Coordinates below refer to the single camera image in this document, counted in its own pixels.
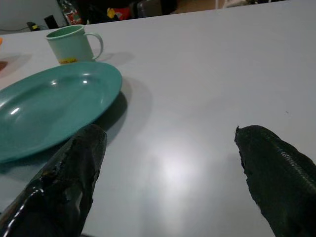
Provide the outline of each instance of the plate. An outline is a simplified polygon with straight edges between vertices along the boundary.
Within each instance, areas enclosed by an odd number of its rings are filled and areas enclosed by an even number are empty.
[[[52,147],[93,122],[115,100],[120,72],[105,63],[51,68],[0,91],[0,163]]]

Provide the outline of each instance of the table surface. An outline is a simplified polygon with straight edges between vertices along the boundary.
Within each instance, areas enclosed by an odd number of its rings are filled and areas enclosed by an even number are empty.
[[[265,126],[316,160],[315,9],[293,0],[87,26],[104,39],[100,61],[121,71],[128,106],[108,130],[83,232],[272,237],[234,132]],[[45,34],[3,36],[0,88],[58,65]],[[1,209],[43,164],[0,167]]]

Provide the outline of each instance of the black object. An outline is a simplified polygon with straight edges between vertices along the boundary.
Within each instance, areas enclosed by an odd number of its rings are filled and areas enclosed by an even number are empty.
[[[30,31],[40,31],[40,28],[38,27],[37,24],[35,24],[34,22],[32,21],[29,21],[26,23],[30,29]]]
[[[163,15],[168,15],[177,9],[177,0],[161,0]]]
[[[49,29],[56,29],[58,28],[57,22],[55,21],[55,18],[53,15],[47,16],[44,18],[46,25]]]
[[[250,194],[276,237],[316,236],[316,166],[268,129],[237,128]]]
[[[0,218],[1,237],[78,237],[106,148],[96,125],[82,128],[35,175]]]

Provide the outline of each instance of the bottle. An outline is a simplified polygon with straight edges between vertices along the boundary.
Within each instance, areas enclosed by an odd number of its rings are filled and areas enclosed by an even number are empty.
[[[64,13],[64,16],[70,25],[82,24],[82,18],[79,15],[78,10],[68,0],[60,0],[60,6]]]

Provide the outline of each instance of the light green mug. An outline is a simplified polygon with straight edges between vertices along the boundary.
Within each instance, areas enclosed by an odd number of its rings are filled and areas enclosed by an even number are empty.
[[[87,36],[95,36],[100,41],[101,49],[93,56]],[[85,33],[84,25],[72,25],[60,28],[46,36],[50,47],[60,64],[80,61],[94,61],[103,51],[103,41],[97,33]]]

